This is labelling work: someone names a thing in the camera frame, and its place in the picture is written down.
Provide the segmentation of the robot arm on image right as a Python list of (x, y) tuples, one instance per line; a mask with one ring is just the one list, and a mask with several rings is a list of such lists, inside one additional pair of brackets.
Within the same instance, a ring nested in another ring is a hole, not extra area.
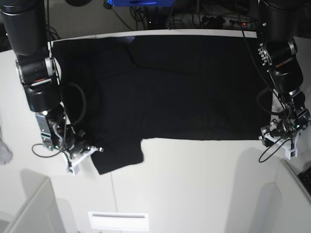
[(261, 129), (263, 145), (273, 144), (272, 138), (281, 137), (291, 141), (311, 123), (311, 115), (305, 106), (305, 94), (300, 87), (303, 74), (296, 54), (298, 48), (294, 35), (298, 26), (304, 0), (261, 0), (258, 3), (259, 39), (258, 54), (272, 80), (272, 89), (278, 93), (284, 110), (273, 113), (279, 117), (276, 128)]

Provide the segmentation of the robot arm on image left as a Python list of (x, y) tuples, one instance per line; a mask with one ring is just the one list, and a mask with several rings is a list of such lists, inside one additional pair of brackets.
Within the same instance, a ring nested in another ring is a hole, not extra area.
[[(86, 158), (102, 148), (92, 146), (83, 131), (74, 126), (86, 114), (87, 101), (82, 88), (64, 84), (52, 54), (48, 8), (44, 0), (2, 0), (0, 15), (11, 48), (16, 55), (16, 69), (29, 108), (35, 113), (41, 130), (42, 145), (64, 153), (69, 162), (75, 156)], [(67, 123), (62, 88), (75, 88), (82, 99), (82, 110), (76, 120)]]

